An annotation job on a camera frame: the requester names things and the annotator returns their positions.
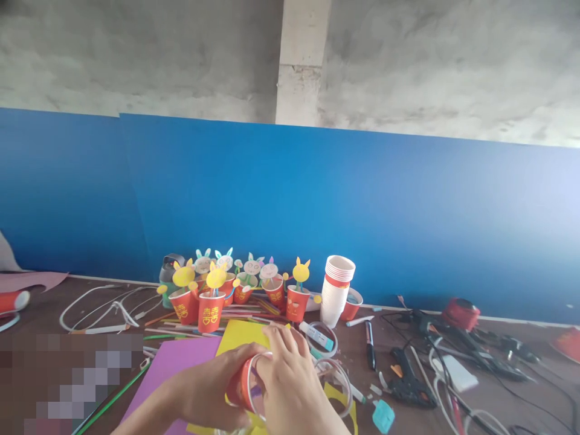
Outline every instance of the finger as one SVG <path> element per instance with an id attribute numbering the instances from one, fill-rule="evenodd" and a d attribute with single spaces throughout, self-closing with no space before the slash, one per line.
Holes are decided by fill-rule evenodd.
<path id="1" fill-rule="evenodd" d="M 225 402 L 214 406 L 210 415 L 207 416 L 207 421 L 203 424 L 204 427 L 221 429 L 228 433 L 250 425 L 250 417 L 246 411 L 230 406 Z"/>
<path id="2" fill-rule="evenodd" d="M 270 325 L 265 326 L 262 328 L 262 331 L 266 337 L 270 340 L 270 349 L 272 350 L 272 354 L 274 359 L 278 360 L 284 355 L 284 353 L 288 352 L 286 348 L 286 344 L 284 343 L 284 339 L 280 334 L 280 330 L 277 326 Z"/>
<path id="3" fill-rule="evenodd" d="M 308 342 L 306 341 L 306 339 L 302 336 L 300 332 L 298 332 L 294 328 L 292 328 L 290 332 L 292 333 L 292 336 L 296 340 L 296 345 L 298 345 L 298 352 L 300 353 L 300 355 L 305 358 L 310 358 L 310 347 L 308 346 Z"/>
<path id="4" fill-rule="evenodd" d="M 223 354 L 223 371 L 225 379 L 229 379 L 236 373 L 246 360 L 258 353 L 267 352 L 268 349 L 257 344 L 243 344 L 235 349 L 229 350 Z"/>
<path id="5" fill-rule="evenodd" d="M 279 326 L 278 329 L 280 329 L 280 334 L 282 335 L 284 344 L 286 345 L 286 348 L 290 351 L 290 353 L 294 354 L 298 353 L 298 344 L 296 343 L 296 340 L 294 339 L 292 332 L 290 332 L 291 328 Z"/>

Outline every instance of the blue wall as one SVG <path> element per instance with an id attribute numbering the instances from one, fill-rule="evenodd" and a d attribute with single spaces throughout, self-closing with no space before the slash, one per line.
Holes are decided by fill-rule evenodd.
<path id="1" fill-rule="evenodd" d="M 318 290 L 336 253 L 369 303 L 579 319 L 580 150 L 124 114 L 0 111 L 0 128 L 0 229 L 23 267 L 153 280 L 171 251 L 233 246 L 311 258 Z"/>

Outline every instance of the pink paper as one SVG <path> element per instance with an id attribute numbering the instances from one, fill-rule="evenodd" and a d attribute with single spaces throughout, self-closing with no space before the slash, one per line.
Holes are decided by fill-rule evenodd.
<path id="1" fill-rule="evenodd" d="M 58 272 L 25 272 L 0 274 L 0 293 L 24 290 L 25 288 L 35 285 L 42 285 L 46 287 L 43 291 L 44 293 L 45 291 L 48 291 L 62 283 L 67 276 L 68 273 Z"/>
<path id="2" fill-rule="evenodd" d="M 221 337 L 208 337 L 164 342 L 147 373 L 145 373 L 123 420 L 129 417 L 165 380 L 182 370 L 214 358 L 221 341 Z M 187 433 L 186 429 L 186 422 L 176 420 L 165 432 L 165 435 L 184 435 Z"/>

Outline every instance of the marker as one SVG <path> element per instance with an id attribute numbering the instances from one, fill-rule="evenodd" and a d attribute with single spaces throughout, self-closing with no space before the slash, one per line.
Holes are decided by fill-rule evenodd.
<path id="1" fill-rule="evenodd" d="M 366 317 L 361 317 L 360 319 L 350 320 L 346 323 L 346 326 L 351 327 L 351 326 L 357 325 L 357 324 L 362 323 L 362 322 L 367 321 L 367 320 L 373 320 L 374 318 L 375 318 L 375 316 L 366 316 Z"/>
<path id="2" fill-rule="evenodd" d="M 370 324 L 370 320 L 366 321 L 367 324 L 367 361 L 369 362 L 369 367 L 371 370 L 376 370 L 375 362 L 375 347 L 373 344 L 373 327 Z"/>

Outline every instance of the pen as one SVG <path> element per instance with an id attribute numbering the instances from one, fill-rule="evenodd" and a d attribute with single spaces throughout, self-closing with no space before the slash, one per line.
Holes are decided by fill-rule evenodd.
<path id="1" fill-rule="evenodd" d="M 370 324 L 370 320 L 366 321 L 367 325 L 367 361 L 369 362 L 369 367 L 371 370 L 376 369 L 375 362 L 375 347 L 373 344 L 373 327 Z"/>

